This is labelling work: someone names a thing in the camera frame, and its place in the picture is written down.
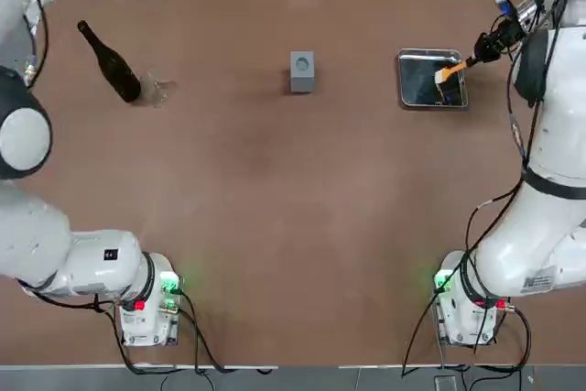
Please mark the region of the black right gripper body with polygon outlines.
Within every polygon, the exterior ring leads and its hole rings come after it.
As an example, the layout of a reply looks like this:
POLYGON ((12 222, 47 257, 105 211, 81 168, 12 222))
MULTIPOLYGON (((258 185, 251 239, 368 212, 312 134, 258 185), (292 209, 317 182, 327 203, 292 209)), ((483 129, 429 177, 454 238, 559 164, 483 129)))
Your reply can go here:
POLYGON ((494 30, 494 42, 497 46, 514 46, 526 37, 526 32, 516 19, 508 16, 500 18, 494 30))

